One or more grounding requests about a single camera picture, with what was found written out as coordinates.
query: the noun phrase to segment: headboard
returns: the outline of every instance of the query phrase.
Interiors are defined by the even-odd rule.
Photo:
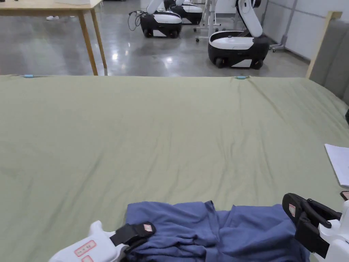
[[[349,23],[341,12],[329,12],[323,37],[307,77],[326,87],[349,105]]]

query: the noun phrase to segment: blue cloth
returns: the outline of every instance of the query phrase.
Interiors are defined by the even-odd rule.
[[[126,223],[145,221],[156,233],[128,255],[131,261],[309,261],[281,205],[216,211],[212,201],[129,204]]]

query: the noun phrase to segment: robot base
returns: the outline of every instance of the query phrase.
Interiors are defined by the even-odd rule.
[[[269,51],[269,39],[261,37],[238,37],[241,31],[222,31],[211,35],[208,57],[218,68],[248,67],[260,69]]]
[[[145,37],[177,38],[182,30],[182,19],[170,12],[156,12],[141,17],[141,28]]]

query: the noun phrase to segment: sticker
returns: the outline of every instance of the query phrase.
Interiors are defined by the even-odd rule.
[[[90,256],[85,256],[81,262],[93,262],[92,258]]]
[[[93,249],[96,246],[96,242],[93,240],[88,241],[85,245],[79,247],[77,250],[74,251],[75,255],[82,256],[87,251]]]
[[[152,232],[153,229],[151,228],[151,225],[143,224],[144,225],[144,230],[148,232]]]
[[[291,215],[292,215],[293,217],[295,217],[295,216],[296,216],[296,207],[295,207],[294,205],[289,204],[289,205],[288,205],[288,209],[289,209],[289,211],[291,212]]]

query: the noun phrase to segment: bed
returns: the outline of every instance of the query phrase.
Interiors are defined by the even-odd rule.
[[[0,77],[2,261],[47,261],[129,203],[340,210],[348,106],[304,78]]]

